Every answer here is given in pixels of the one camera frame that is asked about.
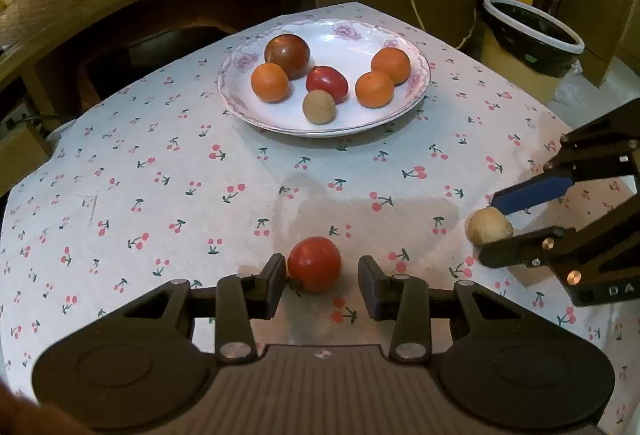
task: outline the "small orange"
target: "small orange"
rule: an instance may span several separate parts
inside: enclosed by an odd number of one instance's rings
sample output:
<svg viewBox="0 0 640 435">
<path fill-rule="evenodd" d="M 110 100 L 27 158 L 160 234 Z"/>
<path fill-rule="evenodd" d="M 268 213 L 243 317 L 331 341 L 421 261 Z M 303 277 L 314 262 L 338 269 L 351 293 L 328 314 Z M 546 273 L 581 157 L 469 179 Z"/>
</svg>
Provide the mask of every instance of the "small orange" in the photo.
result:
<svg viewBox="0 0 640 435">
<path fill-rule="evenodd" d="M 280 65 L 263 63 L 251 74 L 254 94 L 265 102 L 278 102 L 289 95 L 289 78 Z"/>
<path fill-rule="evenodd" d="M 384 72 L 367 72 L 356 81 L 356 97 L 367 108 L 380 108 L 394 98 L 394 82 Z"/>
<path fill-rule="evenodd" d="M 411 61 L 402 50 L 385 47 L 371 60 L 371 70 L 387 74 L 394 84 L 405 82 L 411 74 Z"/>
</svg>

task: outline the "white tablecloth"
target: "white tablecloth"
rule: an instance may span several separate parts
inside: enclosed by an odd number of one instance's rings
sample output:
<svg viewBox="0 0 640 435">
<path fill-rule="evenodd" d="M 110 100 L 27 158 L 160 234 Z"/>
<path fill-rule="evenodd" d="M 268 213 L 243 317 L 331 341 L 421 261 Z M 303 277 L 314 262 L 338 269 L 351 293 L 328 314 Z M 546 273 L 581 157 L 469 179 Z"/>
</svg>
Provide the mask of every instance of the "white tablecloth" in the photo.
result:
<svg viewBox="0 0 640 435">
<path fill-rule="evenodd" d="M 261 132 L 225 111 L 216 74 L 234 47 L 276 23 L 327 15 L 386 26 L 420 47 L 433 73 L 424 103 L 372 131 L 319 140 Z M 492 193 L 540 172 L 566 131 L 494 72 L 356 3 L 282 16 L 194 52 L 85 113 L 12 191 L 0 241 L 10 386 L 33 394 L 31 369 L 47 346 L 164 281 L 213 286 L 325 235 L 342 253 L 340 283 L 324 295 L 285 290 L 276 317 L 254 322 L 261 346 L 386 348 L 392 325 L 370 320 L 358 291 L 361 255 L 435 288 L 470 278 L 606 352 L 617 381 L 602 427 L 620 433 L 640 401 L 638 302 L 575 308 L 546 268 L 481 266 L 464 233 Z M 582 227 L 628 195 L 616 180 L 578 184 L 510 218 L 516 231 Z M 212 350 L 208 320 L 194 342 Z M 435 349 L 449 343 L 445 322 L 434 322 Z"/>
</svg>

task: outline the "white bucket rim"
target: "white bucket rim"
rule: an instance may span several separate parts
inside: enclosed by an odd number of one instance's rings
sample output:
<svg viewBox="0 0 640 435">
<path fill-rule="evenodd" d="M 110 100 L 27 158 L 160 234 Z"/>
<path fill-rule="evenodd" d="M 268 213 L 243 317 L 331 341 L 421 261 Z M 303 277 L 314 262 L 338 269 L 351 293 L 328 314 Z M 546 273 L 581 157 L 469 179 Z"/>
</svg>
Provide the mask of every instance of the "white bucket rim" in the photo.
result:
<svg viewBox="0 0 640 435">
<path fill-rule="evenodd" d="M 532 29 L 531 27 L 526 26 L 524 23 L 521 23 L 518 20 L 510 16 L 507 16 L 504 12 L 501 12 L 500 10 L 498 10 L 496 7 L 494 7 L 494 2 L 504 3 L 506 5 L 515 5 L 516 7 L 520 7 L 524 10 L 528 10 L 529 12 L 533 12 L 534 14 L 539 15 L 540 17 L 543 17 L 544 19 L 560 27 L 563 31 L 569 34 L 569 36 L 571 36 L 575 40 L 575 43 L 574 44 L 567 43 L 566 41 L 562 41 L 562 40 L 553 38 L 551 36 L 547 36 L 542 32 L 539 32 L 535 29 Z M 483 5 L 489 14 L 498 18 L 498 20 L 502 21 L 503 23 L 506 23 L 510 27 L 513 27 L 516 30 L 519 30 L 520 32 L 522 32 L 523 34 L 526 34 L 527 36 L 535 38 L 538 41 L 546 43 L 547 45 L 555 47 L 559 50 L 564 50 L 564 52 L 575 54 L 576 56 L 579 56 L 581 53 L 584 52 L 584 41 L 580 36 L 578 36 L 577 33 L 575 33 L 575 31 L 571 27 L 568 27 L 567 25 L 562 23 L 560 20 L 554 18 L 553 16 L 547 14 L 544 11 L 541 11 L 540 9 L 536 9 L 531 5 L 527 5 L 526 3 L 523 3 L 517 0 L 484 0 Z"/>
</svg>

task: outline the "wire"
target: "wire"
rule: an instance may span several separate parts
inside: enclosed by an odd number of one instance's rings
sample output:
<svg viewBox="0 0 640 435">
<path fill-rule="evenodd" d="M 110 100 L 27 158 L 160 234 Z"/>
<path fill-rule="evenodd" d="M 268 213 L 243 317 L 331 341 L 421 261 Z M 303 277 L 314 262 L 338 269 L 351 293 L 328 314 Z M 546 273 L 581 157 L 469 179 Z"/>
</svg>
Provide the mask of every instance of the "wire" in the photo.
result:
<svg viewBox="0 0 640 435">
<path fill-rule="evenodd" d="M 458 45 L 456 47 L 456 50 L 462 49 L 462 47 L 465 45 L 466 41 L 471 37 L 471 34 L 474 33 L 474 29 L 476 28 L 476 21 L 477 20 L 478 20 L 478 11 L 476 11 L 476 8 L 474 7 L 474 20 L 473 20 L 473 23 L 471 24 L 471 28 L 469 29 L 469 32 L 464 37 L 464 39 L 462 41 L 460 41 L 460 45 Z"/>
</svg>

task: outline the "floral plate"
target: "floral plate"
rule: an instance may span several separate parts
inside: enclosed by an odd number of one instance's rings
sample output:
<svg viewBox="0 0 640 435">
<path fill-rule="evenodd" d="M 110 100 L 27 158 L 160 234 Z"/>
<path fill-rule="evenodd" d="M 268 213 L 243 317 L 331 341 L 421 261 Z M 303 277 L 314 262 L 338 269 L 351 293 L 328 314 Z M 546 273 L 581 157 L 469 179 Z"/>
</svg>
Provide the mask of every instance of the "floral plate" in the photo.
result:
<svg viewBox="0 0 640 435">
<path fill-rule="evenodd" d="M 312 124 L 303 114 L 306 76 L 290 82 L 291 94 L 282 102 L 263 102 L 252 91 L 251 73 L 264 62 L 267 43 L 280 34 L 296 34 L 308 43 L 309 67 L 332 66 L 347 79 L 348 98 L 337 106 L 337 116 L 330 123 Z M 411 75 L 396 86 L 388 105 L 365 108 L 356 98 L 355 83 L 370 71 L 372 57 L 383 47 L 404 50 L 411 61 Z M 336 137 L 374 128 L 411 110 L 422 100 L 430 78 L 427 59 L 398 33 L 360 21 L 304 20 L 278 25 L 237 47 L 220 67 L 218 93 L 234 115 L 259 128 L 289 135 Z"/>
</svg>

